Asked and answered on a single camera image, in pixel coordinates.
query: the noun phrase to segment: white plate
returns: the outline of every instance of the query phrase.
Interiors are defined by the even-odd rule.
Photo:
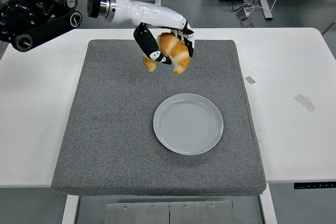
[[[179,154],[207,152],[221,139],[223,118],[218,108],[197,94],[177,94],[164,100],[153,119],[160,142]]]

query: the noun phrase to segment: gray carpet mat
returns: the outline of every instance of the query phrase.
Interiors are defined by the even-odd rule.
[[[189,68],[149,73],[134,40],[89,43],[52,188],[71,195],[248,196],[266,188],[237,49],[197,40]],[[220,110],[224,132],[193,156],[165,148],[153,116],[166,98],[194,93]]]

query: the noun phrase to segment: bread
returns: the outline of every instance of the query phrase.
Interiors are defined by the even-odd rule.
[[[172,60],[174,75],[179,75],[187,69],[190,61],[188,48],[173,33],[160,34],[156,42],[161,53]],[[146,55],[143,55],[143,63],[149,72],[154,71],[158,64]]]

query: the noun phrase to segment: gray floor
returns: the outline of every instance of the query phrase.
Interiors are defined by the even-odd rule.
[[[273,2],[274,0],[268,0],[270,6]],[[230,2],[162,0],[162,5],[181,13],[193,28],[240,27]],[[235,8],[240,5],[241,2],[234,3]],[[80,0],[77,10],[86,15],[86,0]],[[272,14],[273,20],[267,21],[260,8],[255,8],[250,14],[250,20],[255,27],[313,27],[322,32],[336,20],[336,0],[277,0]],[[84,17],[80,28],[133,28],[133,25],[130,23],[112,25],[102,18]],[[333,55],[336,56],[336,25],[324,35],[324,38]],[[262,46],[262,43],[262,41],[256,41],[259,46]],[[4,50],[5,47],[6,44],[1,44],[0,50]],[[335,189],[293,190],[293,184],[272,184],[270,190],[279,224],[334,223],[336,219]],[[82,197],[78,210],[78,223],[103,223],[105,203],[131,200],[130,197],[121,196]],[[149,199],[142,197],[133,198],[133,200]],[[236,197],[229,200],[234,202],[237,223],[263,222],[258,197]],[[64,205],[65,197],[60,197],[45,188],[3,188],[0,189],[0,224],[61,223],[61,209]]]

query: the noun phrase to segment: robotic arm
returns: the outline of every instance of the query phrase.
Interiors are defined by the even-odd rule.
[[[52,40],[82,22],[75,10],[77,0],[0,0],[0,40],[19,51],[28,51]],[[136,26],[134,38],[152,60],[171,64],[159,51],[148,24],[169,28],[193,55],[194,33],[187,20],[162,6],[131,0],[88,0],[88,16],[103,16],[111,23],[130,21]]]

